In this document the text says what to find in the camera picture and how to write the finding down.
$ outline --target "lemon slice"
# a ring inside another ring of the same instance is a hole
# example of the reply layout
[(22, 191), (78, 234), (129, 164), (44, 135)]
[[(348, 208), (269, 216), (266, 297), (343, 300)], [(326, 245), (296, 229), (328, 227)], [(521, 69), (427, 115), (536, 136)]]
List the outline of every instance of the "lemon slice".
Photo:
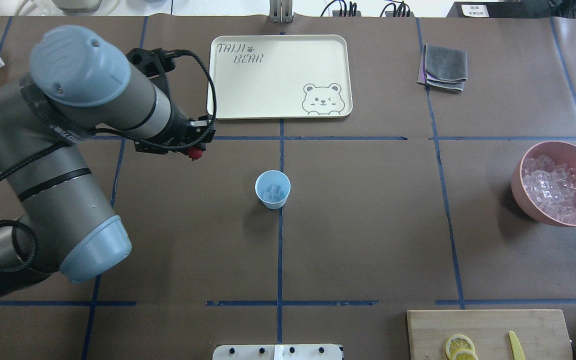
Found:
[(450, 360), (480, 360), (475, 353), (467, 348), (455, 351)]
[(455, 335), (448, 337), (448, 340), (446, 340), (446, 358), (448, 358), (448, 360), (452, 360), (455, 353), (462, 349), (471, 351), (473, 354), (475, 353), (475, 344), (473, 344), (473, 340), (471, 340), (470, 337), (462, 335), (461, 333), (455, 333)]

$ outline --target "bear face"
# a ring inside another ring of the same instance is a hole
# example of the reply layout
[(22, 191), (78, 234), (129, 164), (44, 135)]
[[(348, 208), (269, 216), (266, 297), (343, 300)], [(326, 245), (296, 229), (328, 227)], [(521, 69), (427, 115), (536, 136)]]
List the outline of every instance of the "bear face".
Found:
[(341, 111), (346, 107), (346, 103), (341, 98), (341, 86), (330, 84), (329, 86), (317, 87), (313, 84), (306, 84), (303, 87), (306, 96), (301, 103), (301, 107), (313, 115), (341, 115)]

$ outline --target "gray towel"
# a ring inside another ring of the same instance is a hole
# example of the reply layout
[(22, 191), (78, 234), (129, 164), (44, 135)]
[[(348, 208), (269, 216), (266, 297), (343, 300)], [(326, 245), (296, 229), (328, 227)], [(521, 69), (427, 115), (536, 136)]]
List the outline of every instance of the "gray towel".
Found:
[(417, 82), (451, 91), (463, 91), (464, 82), (468, 79), (467, 66), (466, 51), (425, 44)]

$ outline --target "brown table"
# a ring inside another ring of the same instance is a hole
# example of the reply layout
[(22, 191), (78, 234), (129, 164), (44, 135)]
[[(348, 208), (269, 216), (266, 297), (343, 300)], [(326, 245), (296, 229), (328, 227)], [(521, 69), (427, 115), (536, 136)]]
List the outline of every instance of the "brown table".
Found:
[[(124, 52), (185, 48), (205, 62), (220, 35), (338, 34), (354, 110), (221, 120), (195, 162), (81, 144), (132, 254), (96, 281), (55, 274), (0, 299), (0, 358), (205, 360), (221, 344), (282, 342), (407, 359), (406, 310), (460, 308), (562, 309), (576, 348), (576, 228), (532, 221), (510, 192), (530, 146), (576, 144), (576, 20), (0, 18), (0, 86), (64, 24)], [(468, 51), (463, 93), (416, 84), (423, 43)], [(174, 100), (204, 114), (201, 69), (177, 64)], [(254, 196), (268, 169), (290, 177), (283, 210)], [(0, 219), (20, 214), (0, 185)]]

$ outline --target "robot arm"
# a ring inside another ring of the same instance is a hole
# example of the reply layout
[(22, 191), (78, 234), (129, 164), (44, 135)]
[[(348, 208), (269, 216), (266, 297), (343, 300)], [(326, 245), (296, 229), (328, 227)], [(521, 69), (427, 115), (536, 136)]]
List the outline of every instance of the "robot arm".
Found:
[[(26, 213), (0, 221), (0, 296), (57, 271), (81, 283), (129, 255), (121, 219), (72, 145), (110, 132), (143, 141), (138, 151), (199, 158), (214, 121), (171, 102), (165, 72), (180, 55), (135, 49), (129, 62), (93, 31), (65, 25), (33, 48), (29, 74), (0, 88), (0, 171)], [(93, 130), (100, 124), (115, 130)]]

